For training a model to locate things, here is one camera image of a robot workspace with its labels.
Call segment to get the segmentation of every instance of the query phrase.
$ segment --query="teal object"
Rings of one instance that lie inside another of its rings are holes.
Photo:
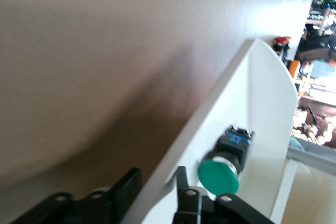
[[[213,160],[202,162],[198,168],[198,178],[212,194],[234,194],[239,189],[237,175],[224,163]]]

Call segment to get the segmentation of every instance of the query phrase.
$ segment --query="orange object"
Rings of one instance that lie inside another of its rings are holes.
[[[301,67],[300,61],[294,60],[291,62],[290,67],[289,67],[289,73],[294,79],[298,77],[300,67]]]

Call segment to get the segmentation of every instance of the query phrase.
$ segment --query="brown wall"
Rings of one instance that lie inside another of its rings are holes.
[[[25,184],[34,200],[75,170],[87,176],[73,187],[86,185],[99,170],[88,164],[107,161],[114,177],[139,165],[148,177],[242,43],[292,36],[295,50],[310,2],[0,0],[0,199],[91,150],[71,172]]]

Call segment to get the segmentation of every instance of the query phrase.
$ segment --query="green push button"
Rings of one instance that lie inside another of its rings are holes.
[[[238,191],[239,181],[236,174],[224,163],[206,160],[198,168],[198,178],[212,194],[234,194]]]

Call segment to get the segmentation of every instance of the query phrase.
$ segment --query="green button cap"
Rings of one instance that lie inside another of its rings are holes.
[[[201,163],[198,168],[198,178],[202,185],[215,195],[238,191],[239,181],[228,165],[213,160]]]

